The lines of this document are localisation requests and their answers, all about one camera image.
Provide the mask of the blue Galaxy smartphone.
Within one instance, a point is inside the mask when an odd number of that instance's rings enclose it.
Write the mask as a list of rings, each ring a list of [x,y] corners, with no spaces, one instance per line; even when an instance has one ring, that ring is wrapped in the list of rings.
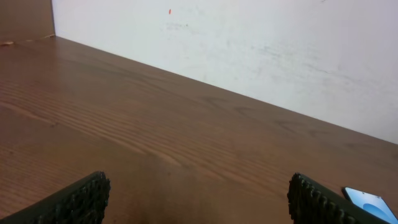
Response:
[[[342,193],[346,199],[362,208],[368,213],[384,220],[388,223],[397,224],[397,217],[393,214],[387,203],[382,197],[369,194],[350,187],[343,187]]]

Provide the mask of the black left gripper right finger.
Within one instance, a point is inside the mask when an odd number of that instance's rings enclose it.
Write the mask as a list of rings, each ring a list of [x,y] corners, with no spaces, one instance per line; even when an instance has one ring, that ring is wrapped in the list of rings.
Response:
[[[387,224],[298,172],[289,181],[287,198],[294,224]]]

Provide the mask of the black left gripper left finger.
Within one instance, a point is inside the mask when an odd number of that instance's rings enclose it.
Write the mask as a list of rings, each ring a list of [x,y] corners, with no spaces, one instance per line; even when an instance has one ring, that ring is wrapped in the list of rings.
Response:
[[[96,171],[45,199],[1,219],[1,224],[101,224],[110,180]]]

